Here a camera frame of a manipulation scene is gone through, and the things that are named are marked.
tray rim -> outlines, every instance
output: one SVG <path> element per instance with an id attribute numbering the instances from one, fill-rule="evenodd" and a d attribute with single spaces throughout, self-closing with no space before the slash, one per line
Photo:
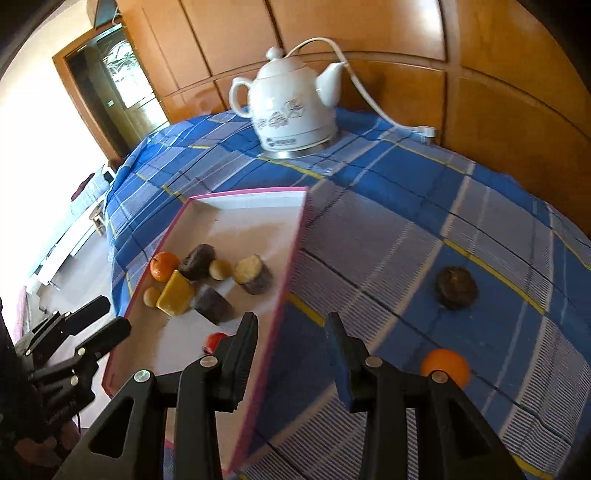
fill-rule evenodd
<path id="1" fill-rule="evenodd" d="M 264 193 L 282 193 L 282 192 L 283 193 L 302 192 L 303 197 L 304 197 L 304 201 L 301 205 L 300 214 L 297 219 L 298 229 L 297 229 L 297 233 L 294 235 L 292 244 L 290 246 L 290 254 L 288 255 L 288 261 L 287 261 L 287 274 L 285 275 L 285 280 L 283 282 L 283 285 L 281 286 L 281 289 L 280 289 L 278 297 L 277 297 L 277 301 L 275 302 L 275 305 L 273 307 L 273 317 L 272 317 L 273 321 L 272 321 L 272 325 L 271 325 L 271 330 L 268 335 L 268 342 L 267 342 L 265 352 L 264 352 L 264 360 L 269 355 L 269 344 L 272 341 L 274 341 L 275 337 L 277 336 L 277 332 L 278 332 L 277 319 L 280 316 L 281 309 L 282 309 L 283 303 L 285 301 L 286 291 L 290 288 L 290 285 L 291 285 L 291 280 L 293 277 L 293 265 L 294 265 L 294 261 L 295 261 L 295 257 L 296 257 L 297 246 L 300 244 L 303 234 L 304 234 L 304 231 L 305 231 L 304 217 L 306 214 L 307 202 L 309 200 L 309 197 L 308 197 L 309 190 L 310 189 L 308 187 L 263 187 L 263 188 L 257 188 L 257 189 L 242 189 L 242 190 L 230 190 L 227 192 L 206 193 L 203 195 L 195 195 L 195 196 L 189 197 L 187 199 L 187 201 L 185 203 L 183 203 L 182 207 L 178 210 L 178 212 L 174 216 L 172 222 L 166 227 L 166 232 L 165 232 L 164 236 L 162 237 L 162 239 L 158 243 L 158 246 L 154 250 L 155 254 L 158 251 L 160 251 L 160 248 L 164 244 L 165 240 L 168 238 L 170 232 L 173 230 L 174 226 L 176 225 L 176 223 L 180 219 L 181 215 L 184 213 L 184 211 L 188 208 L 189 204 L 192 202 L 198 202 L 200 200 L 213 198 L 213 197 L 225 197 L 225 196 L 243 195 L 243 194 L 251 194 L 251 193 L 264 194 Z M 125 309 L 125 313 L 124 313 L 123 317 L 125 317 L 125 318 L 128 317 L 132 306 L 137 301 L 137 297 L 139 296 L 140 289 L 137 287 L 139 287 L 144 282 L 144 280 L 149 272 L 150 272 L 150 265 L 148 262 L 148 265 L 146 265 L 146 267 L 144 268 L 144 272 L 142 273 L 142 276 L 139 279 L 139 282 L 136 286 L 136 289 L 134 290 L 133 295 L 129 299 L 129 304 L 127 305 L 127 308 Z M 111 386 L 107 382 L 109 372 L 113 368 L 113 366 L 112 366 L 113 355 L 116 352 L 117 352 L 117 347 L 115 347 L 115 349 L 109 354 L 109 358 L 108 358 L 107 364 L 105 366 L 105 373 L 103 374 L 103 378 L 100 382 L 101 387 L 103 388 L 104 392 L 108 395 L 108 397 L 110 399 L 113 399 L 113 397 L 117 393 L 117 392 L 113 392 L 113 390 L 111 389 Z M 267 381 L 268 362 L 266 362 L 264 360 L 262 362 L 261 372 L 259 372 L 259 375 L 256 379 L 256 383 L 254 385 L 255 392 L 261 391 L 261 384 L 260 383 L 263 382 L 263 380 L 265 382 Z M 231 456 L 231 460 L 228 465 L 228 469 L 224 470 L 225 472 L 231 471 L 234 467 L 236 467 L 236 463 L 239 460 L 240 461 L 244 460 L 244 458 L 246 456 L 244 454 L 244 455 L 242 455 L 242 458 L 241 458 L 241 455 L 237 455 L 237 452 L 243 451 L 245 448 L 244 444 L 246 443 L 247 440 L 250 439 L 250 437 L 246 435 L 245 429 L 246 429 L 246 425 L 248 423 L 254 422 L 254 418 L 255 418 L 254 410 L 257 411 L 256 413 L 258 413 L 258 409 L 260 407 L 260 405 L 258 404 L 258 402 L 260 401 L 260 398 L 259 398 L 260 396 L 261 396 L 261 393 L 259 393 L 259 395 L 253 395 L 253 397 L 252 397 L 251 405 L 248 408 L 248 410 L 246 411 L 244 420 L 241 425 L 240 433 L 238 434 L 238 440 L 236 442 L 236 447 L 234 448 L 234 451 L 232 452 L 232 456 Z M 174 444 L 172 442 L 169 442 L 166 439 L 165 439 L 165 444 L 168 445 L 169 447 L 174 448 Z"/>

wooden cabinet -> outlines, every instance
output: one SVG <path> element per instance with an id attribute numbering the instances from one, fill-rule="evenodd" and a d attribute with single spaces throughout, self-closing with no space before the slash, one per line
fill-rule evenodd
<path id="1" fill-rule="evenodd" d="M 212 74 L 265 60 L 277 46 L 264 0 L 181 0 Z"/>
<path id="2" fill-rule="evenodd" d="M 213 82 L 170 95 L 164 98 L 163 107 L 171 123 L 226 109 Z"/>
<path id="3" fill-rule="evenodd" d="M 510 83 L 591 135 L 591 95 L 556 40 L 515 0 L 457 0 L 462 65 Z"/>
<path id="4" fill-rule="evenodd" d="M 287 50 L 312 37 L 329 37 L 343 51 L 386 51 L 445 59 L 437 0 L 270 0 Z M 331 51 L 314 43 L 302 52 Z"/>
<path id="5" fill-rule="evenodd" d="M 398 122 L 510 174 L 591 232 L 591 95 L 517 0 L 118 0 L 126 32 L 171 122 L 228 109 L 275 45 L 330 37 Z M 312 68 L 330 47 L 302 49 Z M 340 106 L 370 110 L 343 72 Z M 246 104 L 246 89 L 239 91 Z"/>
<path id="6" fill-rule="evenodd" d="M 444 147 L 508 173 L 591 233 L 589 139 L 559 114 L 495 82 L 460 78 Z"/>

dark brown round object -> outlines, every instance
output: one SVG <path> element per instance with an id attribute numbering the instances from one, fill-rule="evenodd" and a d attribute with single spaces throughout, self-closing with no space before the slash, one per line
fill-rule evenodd
<path id="1" fill-rule="evenodd" d="M 478 296 L 478 287 L 463 267 L 445 267 L 435 280 L 437 301 L 449 310 L 470 306 Z"/>
<path id="2" fill-rule="evenodd" d="M 208 244 L 201 244 L 189 253 L 181 264 L 178 271 L 187 280 L 201 280 L 209 275 L 209 264 L 216 258 L 215 249 Z"/>
<path id="3" fill-rule="evenodd" d="M 240 260 L 236 264 L 233 277 L 234 281 L 250 295 L 265 293 L 273 280 L 271 270 L 258 255 Z"/>

stool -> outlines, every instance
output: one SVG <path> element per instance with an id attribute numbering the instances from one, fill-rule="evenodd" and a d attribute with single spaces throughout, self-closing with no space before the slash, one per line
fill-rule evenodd
<path id="1" fill-rule="evenodd" d="M 92 210 L 92 212 L 88 216 L 88 219 L 91 220 L 92 223 L 94 223 L 97 233 L 100 236 L 103 236 L 102 227 L 105 227 L 106 230 L 106 225 L 105 219 L 103 218 L 103 206 L 101 203 L 98 204 L 94 208 L 94 210 Z"/>

pink tray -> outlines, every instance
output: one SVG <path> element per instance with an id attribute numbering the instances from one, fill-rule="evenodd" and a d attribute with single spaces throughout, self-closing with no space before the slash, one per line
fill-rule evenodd
<path id="1" fill-rule="evenodd" d="M 232 413 L 217 413 L 217 436 L 222 469 L 241 465 L 247 454 L 258 407 L 267 380 L 268 364 L 279 331 L 281 306 L 289 290 L 291 266 L 302 231 L 307 189 L 301 187 L 238 190 L 189 198 L 156 251 L 170 251 L 184 258 L 198 244 L 210 244 L 218 258 L 235 265 L 258 254 L 269 266 L 274 282 L 263 295 L 252 296 L 231 278 L 208 280 L 235 308 L 232 320 L 215 326 L 196 311 L 168 317 L 144 305 L 146 288 L 156 282 L 146 268 L 129 302 L 125 317 L 131 335 L 110 355 L 103 388 L 110 397 L 140 369 L 156 375 L 184 369 L 203 356 L 203 342 L 213 332 L 236 332 L 242 314 L 254 312 L 259 319 L 259 337 L 244 399 Z M 166 439 L 174 441 L 174 412 L 169 409 Z"/>

